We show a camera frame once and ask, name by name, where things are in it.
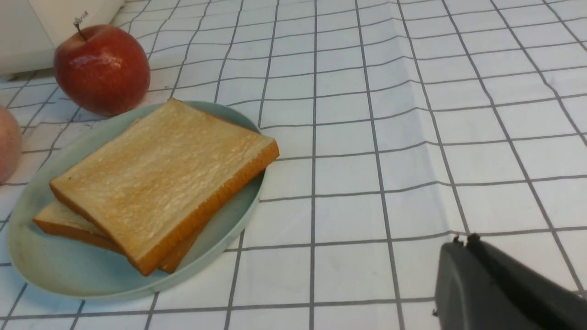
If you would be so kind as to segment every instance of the red apple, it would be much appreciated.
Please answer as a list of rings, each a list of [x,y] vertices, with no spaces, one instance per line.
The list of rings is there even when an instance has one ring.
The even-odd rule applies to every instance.
[[[55,50],[53,66],[59,87],[72,101],[106,117],[137,106],[151,81],[143,47],[112,25],[78,28]]]
[[[14,173],[21,152],[21,128],[12,113],[0,106],[0,183]]]

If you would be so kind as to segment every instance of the white grid tablecloth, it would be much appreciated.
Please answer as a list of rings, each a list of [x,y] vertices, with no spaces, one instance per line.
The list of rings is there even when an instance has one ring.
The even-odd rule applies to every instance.
[[[277,139],[240,239],[189,281],[123,303],[24,284],[9,213],[98,118],[50,70],[0,81],[24,153],[0,187],[0,329],[439,329],[438,253],[480,233],[587,285],[587,2],[144,0],[113,24],[149,56],[144,104],[229,105]]]

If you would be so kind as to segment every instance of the plate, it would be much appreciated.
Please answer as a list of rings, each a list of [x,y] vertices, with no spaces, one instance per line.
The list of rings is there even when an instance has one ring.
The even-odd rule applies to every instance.
[[[185,102],[259,132],[253,122],[229,107],[208,102]],[[134,109],[104,121],[47,161],[26,186],[8,223],[8,249],[12,265],[28,283],[69,298],[140,298],[194,276],[239,236],[258,204],[264,171],[215,214],[173,274],[157,270],[144,277],[120,254],[47,235],[32,222],[33,217],[55,199],[49,180],[114,139],[135,118],[148,115],[160,105]]]

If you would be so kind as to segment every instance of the black device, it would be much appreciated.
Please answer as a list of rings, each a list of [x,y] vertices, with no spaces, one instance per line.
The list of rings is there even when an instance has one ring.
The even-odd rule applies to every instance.
[[[477,234],[440,250],[435,316],[443,330],[587,330],[587,301]]]

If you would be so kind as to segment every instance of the stack of bread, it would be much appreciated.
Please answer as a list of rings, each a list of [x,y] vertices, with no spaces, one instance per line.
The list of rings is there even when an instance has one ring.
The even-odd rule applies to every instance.
[[[169,99],[49,183],[47,234],[173,273],[212,216],[279,156],[274,139]]]

